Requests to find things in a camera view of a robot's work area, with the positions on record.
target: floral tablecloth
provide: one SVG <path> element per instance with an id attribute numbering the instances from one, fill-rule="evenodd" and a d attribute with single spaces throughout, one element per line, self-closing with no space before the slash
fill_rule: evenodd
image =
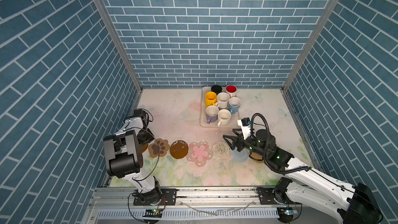
<path id="1" fill-rule="evenodd" d="M 237 97 L 242 101 L 239 109 L 241 118 L 251 118 L 256 112 L 264 115 L 277 146 L 312 166 L 278 89 L 238 89 Z M 154 121 L 149 128 L 156 138 L 168 140 L 169 144 L 177 140 L 187 144 L 205 141 L 211 149 L 215 142 L 223 140 L 223 134 L 234 134 L 229 128 L 204 128 L 199 125 L 200 98 L 200 89 L 145 89 L 138 107 L 152 113 Z M 259 117 L 255 121 L 262 124 Z M 148 150 L 143 156 L 144 168 L 151 171 L 157 157 L 151 158 Z M 263 163 L 256 163 L 250 158 L 238 163 L 229 155 L 225 158 L 212 156 L 203 167 L 198 167 L 194 162 L 188 162 L 186 157 L 174 159 L 169 152 L 159 159 L 153 175 L 165 187 L 275 185 L 281 177 Z M 117 177 L 112 178 L 110 186 L 133 187 L 130 182 Z"/>

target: blue brick wall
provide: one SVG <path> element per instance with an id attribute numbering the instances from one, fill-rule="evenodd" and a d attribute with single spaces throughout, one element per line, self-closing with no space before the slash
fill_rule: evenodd
<path id="1" fill-rule="evenodd" d="M 104 0 L 144 87 L 281 87 L 327 0 Z"/>
<path id="2" fill-rule="evenodd" d="M 81 221 L 136 94 L 92 0 L 0 0 L 0 223 Z"/>
<path id="3" fill-rule="evenodd" d="M 326 173 L 369 186 L 389 223 L 398 223 L 397 11 L 398 0 L 340 0 L 287 91 Z"/>

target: light blue mug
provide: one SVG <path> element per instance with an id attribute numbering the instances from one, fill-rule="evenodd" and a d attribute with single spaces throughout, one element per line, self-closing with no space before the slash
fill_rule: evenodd
<path id="1" fill-rule="evenodd" d="M 240 99 L 238 97 L 231 97 L 228 100 L 228 105 L 229 105 L 229 111 L 234 114 L 237 113 L 240 107 Z"/>

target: purple mug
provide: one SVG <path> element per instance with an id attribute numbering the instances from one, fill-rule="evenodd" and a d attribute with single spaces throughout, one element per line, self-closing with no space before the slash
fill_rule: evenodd
<path id="1" fill-rule="evenodd" d="M 217 121 L 218 111 L 219 111 L 219 109 L 216 106 L 212 105 L 212 106 L 206 107 L 206 120 L 207 120 L 208 124 Z"/>

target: black mug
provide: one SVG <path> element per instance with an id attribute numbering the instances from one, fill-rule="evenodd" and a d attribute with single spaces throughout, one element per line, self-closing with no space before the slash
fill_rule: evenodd
<path id="1" fill-rule="evenodd" d="M 215 92 L 216 94 L 219 94 L 222 92 L 222 87 L 219 85 L 214 85 L 211 87 L 211 91 Z"/>

